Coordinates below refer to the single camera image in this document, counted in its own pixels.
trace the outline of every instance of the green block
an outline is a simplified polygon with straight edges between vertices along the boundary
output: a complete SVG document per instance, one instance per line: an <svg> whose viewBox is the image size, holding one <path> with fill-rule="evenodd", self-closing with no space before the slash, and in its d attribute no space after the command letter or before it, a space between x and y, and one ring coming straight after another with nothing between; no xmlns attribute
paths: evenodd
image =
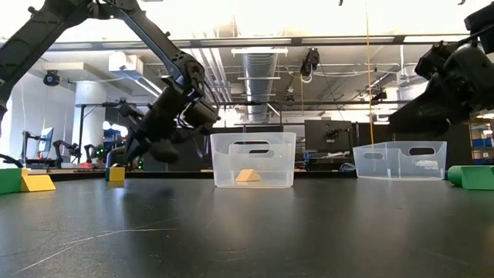
<svg viewBox="0 0 494 278"><path fill-rule="evenodd" d="M21 191L22 169L0 169L0 194Z"/></svg>
<svg viewBox="0 0 494 278"><path fill-rule="evenodd" d="M494 190L493 166L453 166L448 180L468 190Z"/></svg>

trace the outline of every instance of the table surface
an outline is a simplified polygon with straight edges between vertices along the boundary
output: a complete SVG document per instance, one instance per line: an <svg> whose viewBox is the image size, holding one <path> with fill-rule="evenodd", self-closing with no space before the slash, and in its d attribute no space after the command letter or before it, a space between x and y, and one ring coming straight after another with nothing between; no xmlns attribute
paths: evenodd
<svg viewBox="0 0 494 278"><path fill-rule="evenodd" d="M0 277L494 277L494 192L446 181L56 187L0 196Z"/></svg>

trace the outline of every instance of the clear plastic bin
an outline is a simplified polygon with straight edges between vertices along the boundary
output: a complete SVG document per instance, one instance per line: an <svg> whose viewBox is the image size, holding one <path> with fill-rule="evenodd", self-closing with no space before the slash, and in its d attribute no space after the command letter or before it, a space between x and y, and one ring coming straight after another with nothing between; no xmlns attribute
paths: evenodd
<svg viewBox="0 0 494 278"><path fill-rule="evenodd" d="M444 179L447 143L397 141L354 147L359 178Z"/></svg>
<svg viewBox="0 0 494 278"><path fill-rule="evenodd" d="M211 153L215 184L233 188L286 188L293 185L296 134L213 134ZM258 181L237 182L242 170L253 169Z"/></svg>

